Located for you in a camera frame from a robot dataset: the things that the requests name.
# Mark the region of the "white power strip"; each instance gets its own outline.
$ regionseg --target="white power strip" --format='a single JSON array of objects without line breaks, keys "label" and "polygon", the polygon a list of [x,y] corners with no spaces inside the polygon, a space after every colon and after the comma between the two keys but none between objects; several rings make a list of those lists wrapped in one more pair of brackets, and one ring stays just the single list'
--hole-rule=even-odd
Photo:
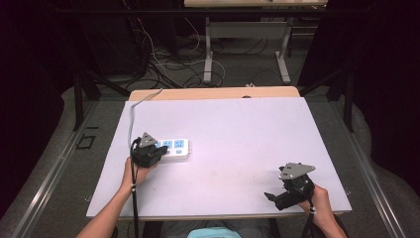
[{"label": "white power strip", "polygon": [[161,162],[177,162],[188,159],[191,153],[188,140],[186,139],[169,139],[157,141],[155,144],[158,148],[161,146],[167,146],[166,155],[163,155],[160,159]]}]

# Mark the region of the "table leg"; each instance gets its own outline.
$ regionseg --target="table leg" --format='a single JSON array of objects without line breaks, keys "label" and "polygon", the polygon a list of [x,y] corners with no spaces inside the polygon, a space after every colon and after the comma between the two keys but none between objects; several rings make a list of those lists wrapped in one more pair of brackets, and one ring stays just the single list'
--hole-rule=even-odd
[{"label": "table leg", "polygon": [[204,64],[204,83],[211,82],[211,68],[213,62],[213,52],[211,51],[210,19],[206,18],[206,62]]},{"label": "table leg", "polygon": [[288,71],[287,71],[286,63],[284,61],[284,56],[287,52],[287,44],[290,38],[292,25],[293,25],[293,19],[288,18],[284,37],[282,38],[282,42],[281,42],[280,52],[275,52],[275,56],[278,63],[278,69],[280,70],[281,80],[283,81],[284,84],[290,84],[291,82]]}]

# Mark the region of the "dark curtain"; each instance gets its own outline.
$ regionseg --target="dark curtain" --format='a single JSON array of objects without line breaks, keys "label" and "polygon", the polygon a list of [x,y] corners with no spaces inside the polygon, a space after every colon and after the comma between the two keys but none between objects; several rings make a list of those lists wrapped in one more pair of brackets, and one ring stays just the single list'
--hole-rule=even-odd
[{"label": "dark curtain", "polygon": [[39,1],[1,1],[2,143],[0,216],[46,148],[72,76],[48,13]]},{"label": "dark curtain", "polygon": [[[330,0],[334,9],[363,9],[369,2]],[[377,24],[357,48],[354,102],[364,112],[372,135],[372,159],[405,179],[418,194],[420,183],[420,8],[417,1],[377,1]],[[323,19],[307,56],[299,85],[308,86],[340,68],[361,39],[367,18]]]}]

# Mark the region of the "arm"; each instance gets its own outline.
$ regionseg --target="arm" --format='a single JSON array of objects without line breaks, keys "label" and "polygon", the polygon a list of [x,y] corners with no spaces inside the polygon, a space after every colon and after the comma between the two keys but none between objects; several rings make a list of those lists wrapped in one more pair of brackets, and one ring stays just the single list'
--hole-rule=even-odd
[{"label": "arm", "polygon": [[[312,202],[316,208],[313,222],[317,225],[327,238],[344,238],[346,233],[339,226],[334,217],[333,210],[328,196],[328,190],[315,184],[314,194],[312,195]],[[299,206],[309,214],[309,202],[304,201],[299,203]]]},{"label": "arm", "polygon": [[[135,170],[138,170],[137,184],[140,184],[145,180],[151,169],[137,169],[135,167]],[[118,216],[130,197],[131,187],[131,159],[127,158],[120,188],[102,210],[80,231],[77,237],[111,237]]]}]

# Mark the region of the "desk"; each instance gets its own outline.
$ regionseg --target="desk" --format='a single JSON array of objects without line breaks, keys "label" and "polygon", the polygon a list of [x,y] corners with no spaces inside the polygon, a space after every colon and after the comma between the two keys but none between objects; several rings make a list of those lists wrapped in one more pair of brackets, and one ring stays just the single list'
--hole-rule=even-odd
[{"label": "desk", "polygon": [[[143,99],[156,90],[132,93]],[[87,216],[118,189],[126,155],[130,105],[126,102]],[[135,109],[133,138],[186,138],[184,162],[159,164],[138,189],[142,220],[278,217],[263,193],[284,192],[279,167],[288,162],[316,167],[310,177],[330,191],[333,210],[351,206],[304,98],[294,87],[168,89]],[[131,218],[131,198],[121,218]]]},{"label": "desk", "polygon": [[[185,0],[186,7],[215,8],[215,7],[298,7],[323,6],[328,0]],[[204,66],[203,81],[211,81],[211,68],[213,52],[211,51],[212,38],[271,38],[281,39],[280,51],[275,52],[281,80],[290,83],[284,55],[287,49],[293,19],[286,22],[210,22],[206,18],[206,62]]]}]

